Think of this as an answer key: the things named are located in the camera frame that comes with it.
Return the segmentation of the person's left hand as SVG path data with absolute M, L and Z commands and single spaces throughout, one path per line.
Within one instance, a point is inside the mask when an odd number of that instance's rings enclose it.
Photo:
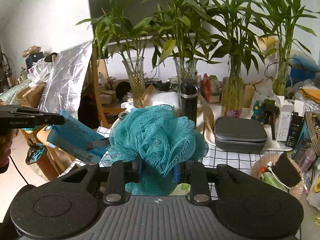
M 11 129 L 0 138 L 0 174 L 5 173 L 9 167 L 12 141 L 16 137 L 16 129 Z

